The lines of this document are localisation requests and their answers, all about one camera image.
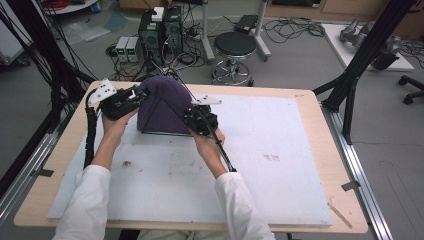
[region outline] wooden table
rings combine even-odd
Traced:
[[[116,88],[128,88],[134,83],[112,82]],[[96,88],[93,83],[89,90]],[[365,233],[368,231],[362,209],[353,190],[345,192],[341,185],[348,183],[342,159],[336,148],[318,100],[310,90],[246,88],[229,86],[187,85],[193,93],[269,96],[293,98],[300,111],[323,190],[333,219],[331,227],[281,227],[271,225],[275,232],[332,232]],[[39,176],[15,216],[18,226],[56,226],[57,219],[47,218],[62,176],[72,160],[82,136],[87,130],[85,106],[80,104],[63,132],[44,169],[53,170],[51,177]],[[224,224],[158,223],[139,221],[108,221],[109,228],[175,229],[175,230],[226,230]]]

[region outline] caster wheel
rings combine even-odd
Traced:
[[[414,100],[412,100],[412,98],[406,97],[405,99],[403,99],[403,103],[409,105],[411,103],[413,103]]]
[[[399,79],[399,82],[398,82],[398,84],[401,85],[401,86],[403,86],[403,85],[405,85],[407,83],[408,82],[405,79],[403,79],[403,78]]]

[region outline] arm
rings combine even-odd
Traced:
[[[77,183],[56,227],[57,239],[103,239],[109,202],[110,169],[128,120],[137,111],[113,122],[103,117],[104,136],[96,155]]]
[[[213,139],[190,130],[199,155],[205,160],[215,179],[215,191],[227,218],[231,239],[275,239],[268,224],[255,207],[249,189],[239,173],[229,173],[221,162],[221,154]],[[216,130],[224,143],[225,136]]]

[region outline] white sleeve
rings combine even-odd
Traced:
[[[103,239],[107,221],[109,184],[109,170],[96,165],[86,167],[56,227],[53,240]]]
[[[225,173],[218,177],[215,191],[227,217],[231,239],[275,239],[239,173]]]

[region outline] office chair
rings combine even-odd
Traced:
[[[254,80],[249,68],[241,63],[256,51],[256,42],[252,36],[241,32],[227,32],[218,35],[214,42],[215,52],[226,58],[213,69],[212,84],[220,82],[225,85],[240,85],[248,81],[253,86]]]
[[[411,104],[413,103],[413,98],[417,98],[417,97],[424,97],[424,83],[419,82],[413,78],[410,78],[408,76],[403,75],[398,84],[403,86],[407,83],[410,83],[411,85],[417,87],[418,89],[420,89],[421,91],[419,92],[415,92],[415,93],[410,93],[408,95],[406,95],[405,99],[403,99],[403,103],[405,104]]]

